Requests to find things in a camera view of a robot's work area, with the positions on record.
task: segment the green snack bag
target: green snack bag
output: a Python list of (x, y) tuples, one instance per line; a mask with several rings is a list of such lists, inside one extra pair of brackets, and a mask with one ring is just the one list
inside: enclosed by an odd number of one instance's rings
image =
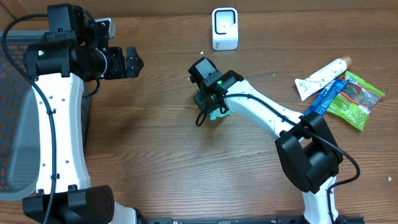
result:
[(331, 102), (327, 111), (363, 131), (373, 106), (385, 94), (351, 72), (346, 72), (345, 80), (349, 81), (348, 84)]

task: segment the wooden table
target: wooden table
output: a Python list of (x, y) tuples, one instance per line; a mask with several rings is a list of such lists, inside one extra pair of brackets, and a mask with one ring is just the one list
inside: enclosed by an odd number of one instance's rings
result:
[[(362, 133), (325, 115), (362, 171), (356, 182), (336, 189), (336, 207), (340, 214), (365, 216), (366, 223), (398, 222), (398, 10), (240, 14), (239, 47), (222, 52), (211, 48), (210, 16), (114, 21), (111, 45), (136, 46), (145, 67), (139, 78), (102, 82), (93, 98), (85, 156), (93, 186), (110, 185), (119, 203), (146, 217), (302, 214), (301, 192), (282, 172), (269, 136), (238, 115), (195, 126), (198, 90), (187, 70), (208, 57), (222, 72), (234, 70), (282, 106), (304, 112), (315, 96), (301, 101), (294, 80), (349, 55), (351, 71), (386, 97)], [(17, 28), (46, 27), (36, 21)], [(338, 180), (352, 175), (345, 159)], [(20, 202), (0, 203), (0, 222), (32, 223)]]

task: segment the cable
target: cable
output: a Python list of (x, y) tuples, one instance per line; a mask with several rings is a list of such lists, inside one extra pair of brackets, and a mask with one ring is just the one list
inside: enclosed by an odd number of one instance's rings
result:
[[(350, 179), (342, 180), (342, 181), (337, 182), (337, 183), (334, 183), (334, 184), (330, 185), (330, 186), (328, 187), (328, 189), (326, 190), (327, 197), (328, 197), (328, 209), (329, 209), (330, 220), (331, 220), (331, 223), (335, 223), (335, 221), (334, 221), (334, 219), (333, 219), (333, 213), (332, 213), (332, 211), (331, 211), (331, 200), (330, 200), (331, 190), (332, 190), (334, 187), (337, 187), (337, 186), (343, 185), (343, 184), (347, 184), (347, 183), (350, 183), (350, 182), (352, 182), (352, 181), (358, 179), (358, 177), (361, 175), (361, 169), (359, 168), (358, 163), (357, 163), (347, 152), (345, 152), (344, 150), (342, 150), (342, 149), (340, 149), (339, 147), (335, 146), (334, 144), (332, 144), (332, 143), (326, 141), (325, 139), (321, 138), (321, 137), (318, 136), (317, 134), (311, 132), (308, 128), (303, 128), (303, 127), (301, 127), (301, 126), (298, 126), (297, 123), (295, 123), (295, 122), (293, 122), (292, 120), (288, 119), (285, 115), (283, 115), (283, 114), (280, 113), (279, 111), (275, 110), (271, 105), (269, 105), (269, 104), (266, 103), (264, 100), (262, 100), (262, 99), (260, 99), (260, 98), (258, 98), (258, 97), (256, 97), (256, 96), (253, 96), (253, 95), (250, 95), (250, 94), (244, 94), (244, 93), (233, 93), (233, 94), (225, 95), (225, 96), (222, 96), (222, 97), (216, 99), (216, 100), (215, 100), (215, 103), (218, 103), (218, 102), (220, 102), (221, 100), (223, 100), (223, 99), (225, 99), (225, 98), (229, 98), (229, 97), (247, 97), (247, 98), (254, 99), (254, 100), (258, 101), (259, 103), (261, 103), (262, 105), (264, 105), (266, 108), (270, 109), (270, 110), (271, 110), (273, 113), (275, 113), (278, 117), (282, 118), (284, 121), (288, 122), (289, 124), (291, 124), (291, 125), (293, 125), (293, 126), (295, 126), (295, 127), (297, 127), (297, 128), (301, 128), (302, 131), (303, 131), (305, 134), (311, 136), (312, 138), (314, 138), (314, 139), (316, 139), (316, 140), (319, 140), (319, 141), (321, 141), (321, 142), (324, 142), (325, 144), (327, 144), (327, 145), (329, 145), (330, 147), (332, 147), (334, 150), (340, 152), (343, 156), (345, 156), (345, 157), (354, 165), (354, 167), (355, 167), (355, 169), (356, 169), (356, 173), (355, 173), (355, 176), (354, 176), (354, 177), (352, 177), (352, 178), (350, 178)], [(202, 111), (200, 111), (200, 113), (199, 113), (199, 115), (198, 115), (198, 117), (197, 117), (197, 120), (196, 120), (196, 125), (197, 125), (197, 126), (201, 126), (201, 125), (203, 124), (203, 122), (204, 122), (204, 120), (205, 120), (205, 118), (206, 118), (205, 115), (207, 114), (207, 108), (208, 108), (208, 105), (206, 104), (205, 109), (202, 110)], [(201, 123), (198, 124), (198, 120), (199, 120), (199, 118), (200, 118), (203, 114), (204, 114), (204, 118), (202, 119)]]
[(52, 176), (51, 176), (51, 191), (50, 191), (50, 199), (49, 203), (47, 205), (47, 210), (45, 212), (44, 216), (44, 222), (47, 223), (49, 220), (49, 216), (51, 213), (51, 208), (52, 204), (54, 201), (54, 194), (55, 194), (55, 186), (57, 184), (57, 142), (55, 138), (55, 125), (54, 125), (54, 118), (53, 118), (53, 111), (51, 110), (51, 106), (49, 101), (46, 99), (43, 91), (37, 86), (35, 82), (33, 82), (26, 74), (26, 72), (17, 64), (17, 62), (12, 59), (11, 54), (8, 51), (7, 48), (7, 34), (11, 30), (11, 28), (17, 24), (20, 21), (24, 21), (27, 19), (35, 18), (35, 17), (48, 17), (47, 14), (32, 14), (28, 16), (23, 16), (19, 19), (14, 20), (11, 22), (4, 30), (1, 38), (1, 45), (2, 49), (4, 51), (4, 54), (6, 55), (6, 58), (10, 61), (10, 63), (18, 70), (18, 72), (21, 73), (21, 75), (28, 81), (29, 84), (32, 85), (32, 87), (36, 90), (36, 92), (40, 95), (41, 99), (43, 100), (43, 103), (45, 105), (45, 109), (47, 110), (47, 114), (49, 115), (49, 120), (50, 120), (50, 130), (51, 130), (51, 144), (52, 144)]
[(95, 87), (95, 90), (92, 93), (90, 93), (89, 95), (83, 96), (83, 98), (90, 97), (90, 96), (97, 94), (97, 92), (100, 90), (101, 83), (100, 83), (99, 79), (96, 79), (96, 81), (97, 81), (97, 87)]

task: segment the blue-gray basket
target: blue-gray basket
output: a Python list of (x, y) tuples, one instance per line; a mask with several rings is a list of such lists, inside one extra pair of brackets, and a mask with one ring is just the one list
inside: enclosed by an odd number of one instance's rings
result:
[[(8, 49), (24, 70), (23, 56), (27, 46), (39, 42), (45, 31), (15, 30), (8, 33)], [(83, 142), (90, 105), (91, 98), (82, 99)], [(0, 47), (0, 200), (20, 200), (35, 191), (39, 165), (39, 114), (35, 95)]]

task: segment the white plastic tube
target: white plastic tube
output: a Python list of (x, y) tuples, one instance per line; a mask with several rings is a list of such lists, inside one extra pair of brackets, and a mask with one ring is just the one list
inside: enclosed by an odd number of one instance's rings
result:
[(345, 72), (351, 63), (352, 61), (349, 56), (343, 56), (332, 61), (304, 80), (298, 78), (294, 80), (301, 100), (304, 101), (318, 90), (321, 90), (337, 76)]

